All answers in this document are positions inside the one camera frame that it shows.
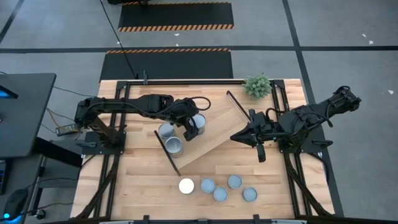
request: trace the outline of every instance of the robotic arm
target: robotic arm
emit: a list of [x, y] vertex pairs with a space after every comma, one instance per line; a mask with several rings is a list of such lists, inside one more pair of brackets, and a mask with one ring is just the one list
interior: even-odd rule
[[[323, 149], [333, 144], [331, 141], [317, 141], [311, 138], [310, 133], [322, 123], [327, 122], [333, 127], [330, 118], [335, 114], [342, 114], [347, 111], [355, 111], [359, 108], [361, 99], [352, 94], [350, 87], [341, 86], [333, 96], [321, 103], [313, 103], [306, 106], [299, 106], [291, 111], [276, 111], [273, 108], [256, 113], [249, 110], [250, 122], [240, 132], [232, 135], [233, 141], [241, 142], [249, 146], [256, 146], [259, 155], [259, 162], [266, 160], [264, 141], [281, 139], [284, 147], [297, 151], [306, 144]], [[283, 113], [279, 122], [271, 120], [268, 116], [270, 110]]]
[[[194, 99], [202, 98], [209, 102], [205, 109], [197, 108]], [[137, 99], [106, 99], [106, 98], [87, 98], [78, 104], [75, 115], [75, 122], [79, 128], [90, 127], [96, 132], [101, 140], [110, 144], [119, 141], [118, 131], [107, 127], [99, 118], [101, 113], [135, 113], [145, 118], [161, 119], [176, 124], [177, 127], [184, 126], [187, 130], [184, 137], [187, 141], [192, 140], [198, 135], [198, 128], [192, 116], [200, 110], [207, 110], [210, 107], [210, 100], [197, 96], [175, 100], [170, 95], [144, 95]]]

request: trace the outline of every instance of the computer monitor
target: computer monitor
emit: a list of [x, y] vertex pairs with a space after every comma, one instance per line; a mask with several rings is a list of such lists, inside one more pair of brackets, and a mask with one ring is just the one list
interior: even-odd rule
[[0, 99], [18, 99], [18, 94], [0, 85]]

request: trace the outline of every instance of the succulent plant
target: succulent plant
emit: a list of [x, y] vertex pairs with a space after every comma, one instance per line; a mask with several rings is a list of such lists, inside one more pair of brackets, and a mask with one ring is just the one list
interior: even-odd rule
[[256, 77], [248, 77], [242, 84], [244, 92], [249, 96], [260, 99], [271, 93], [271, 83], [263, 73]]

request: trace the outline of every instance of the silver cup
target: silver cup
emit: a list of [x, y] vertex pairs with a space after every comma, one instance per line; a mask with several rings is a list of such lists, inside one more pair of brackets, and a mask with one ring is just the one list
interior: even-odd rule
[[195, 121], [195, 124], [199, 129], [198, 134], [203, 134], [205, 132], [206, 118], [202, 114], [196, 114], [192, 119]]
[[167, 152], [169, 152], [173, 158], [179, 158], [183, 154], [181, 139], [177, 137], [168, 138], [166, 140], [165, 147]]
[[161, 124], [159, 127], [159, 136], [164, 141], [174, 136], [174, 127], [170, 123]]

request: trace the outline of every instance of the table leg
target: table leg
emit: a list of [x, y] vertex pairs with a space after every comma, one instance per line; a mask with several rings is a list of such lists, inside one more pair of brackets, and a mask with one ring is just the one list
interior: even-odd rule
[[45, 157], [55, 159], [75, 167], [81, 167], [81, 162], [83, 161], [81, 155], [66, 150], [39, 137], [36, 137], [33, 152], [40, 153]]

